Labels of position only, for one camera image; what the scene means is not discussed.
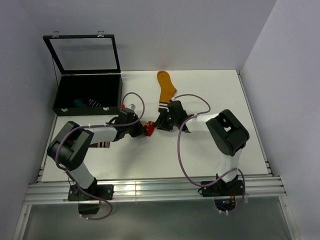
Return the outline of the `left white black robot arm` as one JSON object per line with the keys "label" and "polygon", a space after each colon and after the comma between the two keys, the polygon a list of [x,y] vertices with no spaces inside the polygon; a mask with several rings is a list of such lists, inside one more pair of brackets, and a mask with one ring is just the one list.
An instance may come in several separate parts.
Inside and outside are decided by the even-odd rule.
{"label": "left white black robot arm", "polygon": [[104,124],[80,126],[74,121],[68,121],[47,149],[47,155],[74,182],[69,189],[68,200],[101,201],[103,197],[111,200],[114,187],[111,184],[99,185],[85,164],[89,148],[92,145],[117,142],[125,135],[136,138],[147,133],[138,115],[127,107]]}

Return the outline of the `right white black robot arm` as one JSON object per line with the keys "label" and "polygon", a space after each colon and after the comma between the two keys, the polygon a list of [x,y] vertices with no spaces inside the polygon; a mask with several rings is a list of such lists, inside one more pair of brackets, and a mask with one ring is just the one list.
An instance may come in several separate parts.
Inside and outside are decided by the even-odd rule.
{"label": "right white black robot arm", "polygon": [[238,168],[240,155],[250,134],[236,116],[225,109],[220,113],[187,114],[179,100],[170,102],[167,107],[159,109],[159,117],[154,126],[157,129],[170,132],[174,127],[178,134],[192,132],[210,133],[220,152],[220,167],[216,179],[212,182],[196,183],[189,176],[190,183],[199,188],[198,193],[203,197],[244,196],[246,194],[245,179]]}

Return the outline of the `mustard yellow striped sock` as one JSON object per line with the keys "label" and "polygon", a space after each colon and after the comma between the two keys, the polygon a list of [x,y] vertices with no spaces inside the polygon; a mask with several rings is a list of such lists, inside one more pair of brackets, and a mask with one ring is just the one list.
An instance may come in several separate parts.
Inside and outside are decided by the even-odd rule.
{"label": "mustard yellow striped sock", "polygon": [[168,108],[168,104],[174,97],[177,89],[172,84],[171,77],[166,71],[161,70],[157,73],[157,81],[160,85],[160,97],[158,106],[158,112],[160,113],[163,109]]}

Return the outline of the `black white striped ankle sock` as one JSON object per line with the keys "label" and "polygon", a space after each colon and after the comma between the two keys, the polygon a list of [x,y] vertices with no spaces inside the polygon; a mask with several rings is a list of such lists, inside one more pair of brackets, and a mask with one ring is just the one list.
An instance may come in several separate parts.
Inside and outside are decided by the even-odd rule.
{"label": "black white striped ankle sock", "polygon": [[98,100],[89,99],[88,100],[88,107],[89,108],[100,108],[100,107],[102,107],[102,104]]}

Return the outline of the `aluminium mounting rail frame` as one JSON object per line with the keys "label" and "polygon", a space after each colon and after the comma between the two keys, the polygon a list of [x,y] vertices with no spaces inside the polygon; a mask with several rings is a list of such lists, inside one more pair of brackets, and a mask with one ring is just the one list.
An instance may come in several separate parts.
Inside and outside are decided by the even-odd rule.
{"label": "aluminium mounting rail frame", "polygon": [[245,175],[246,198],[239,208],[219,214],[214,198],[202,197],[181,170],[195,181],[214,179],[221,165],[219,150],[204,132],[181,138],[156,130],[88,152],[85,164],[100,184],[112,184],[112,215],[86,220],[69,202],[67,176],[43,157],[38,179],[29,185],[14,233],[16,240],[298,240],[300,233],[282,179],[273,174],[256,131],[243,84],[236,70],[171,71],[172,82],[188,113],[230,109],[250,139],[239,168]]}

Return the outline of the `teal sock with red heel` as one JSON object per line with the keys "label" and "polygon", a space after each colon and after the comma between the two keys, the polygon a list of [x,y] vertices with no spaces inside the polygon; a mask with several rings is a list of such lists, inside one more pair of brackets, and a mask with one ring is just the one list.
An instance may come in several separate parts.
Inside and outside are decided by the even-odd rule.
{"label": "teal sock with red heel", "polygon": [[76,108],[87,108],[88,107],[88,103],[83,101],[80,98],[77,98],[73,101],[73,104]]}

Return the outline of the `beige red reindeer sock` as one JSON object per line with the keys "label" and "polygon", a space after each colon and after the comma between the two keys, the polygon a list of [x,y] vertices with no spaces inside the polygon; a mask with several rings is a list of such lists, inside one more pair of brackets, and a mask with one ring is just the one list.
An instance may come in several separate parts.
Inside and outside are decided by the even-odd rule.
{"label": "beige red reindeer sock", "polygon": [[144,135],[150,137],[155,130],[155,123],[153,121],[141,121],[141,124],[146,129],[146,133]]}

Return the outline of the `black glass-lid display box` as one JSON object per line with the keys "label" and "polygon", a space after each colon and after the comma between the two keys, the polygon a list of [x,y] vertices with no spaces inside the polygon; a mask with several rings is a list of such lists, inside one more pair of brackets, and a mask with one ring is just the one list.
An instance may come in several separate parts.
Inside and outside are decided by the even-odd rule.
{"label": "black glass-lid display box", "polygon": [[[117,115],[121,108],[123,81],[113,34],[43,36],[53,64],[61,77],[53,103],[59,117]],[[74,100],[95,99],[102,107],[75,107]]]}

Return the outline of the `brown pink striped sock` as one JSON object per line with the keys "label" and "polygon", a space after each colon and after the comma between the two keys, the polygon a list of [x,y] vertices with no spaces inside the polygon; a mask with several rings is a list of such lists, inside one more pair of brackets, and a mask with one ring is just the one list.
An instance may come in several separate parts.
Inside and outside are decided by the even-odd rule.
{"label": "brown pink striped sock", "polygon": [[110,142],[109,141],[103,141],[103,142],[97,142],[97,143],[92,143],[90,148],[109,148],[110,147]]}

